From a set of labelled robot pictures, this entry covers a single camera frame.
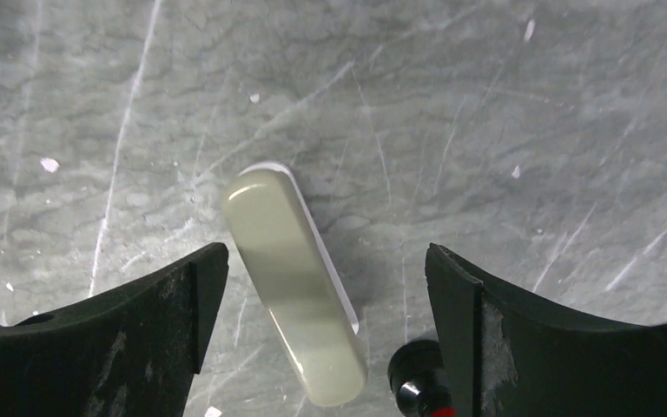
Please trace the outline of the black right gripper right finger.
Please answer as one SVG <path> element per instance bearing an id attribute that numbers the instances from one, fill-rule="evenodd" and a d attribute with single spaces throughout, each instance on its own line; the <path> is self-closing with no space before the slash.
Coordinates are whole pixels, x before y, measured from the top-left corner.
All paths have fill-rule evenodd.
<path id="1" fill-rule="evenodd" d="M 667 322 L 562 306 L 438 244 L 425 276 L 457 415 L 667 416 Z"/>

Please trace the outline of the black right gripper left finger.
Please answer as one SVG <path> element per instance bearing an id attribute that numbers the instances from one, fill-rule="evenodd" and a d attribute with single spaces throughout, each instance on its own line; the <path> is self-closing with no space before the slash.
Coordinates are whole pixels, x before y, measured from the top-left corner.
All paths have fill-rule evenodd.
<path id="1" fill-rule="evenodd" d="M 228 277 L 215 242 L 84 301 L 0 326 L 0 416 L 180 416 Z"/>

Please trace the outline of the beige white stapler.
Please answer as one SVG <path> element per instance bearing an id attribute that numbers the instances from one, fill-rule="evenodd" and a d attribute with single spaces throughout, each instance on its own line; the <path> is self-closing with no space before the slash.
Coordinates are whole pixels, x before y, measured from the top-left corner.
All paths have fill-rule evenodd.
<path id="1" fill-rule="evenodd" d="M 355 399 L 368 375 L 359 320 L 292 170 L 244 169 L 221 212 L 307 398 L 319 407 Z"/>

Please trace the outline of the red black push button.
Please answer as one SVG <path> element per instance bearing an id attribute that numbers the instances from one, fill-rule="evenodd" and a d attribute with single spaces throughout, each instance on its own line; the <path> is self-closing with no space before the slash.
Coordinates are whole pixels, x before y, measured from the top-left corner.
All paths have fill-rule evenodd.
<path id="1" fill-rule="evenodd" d="M 456 416 L 438 342 L 422 339 L 400 347 L 388 364 L 387 377 L 403 416 Z"/>

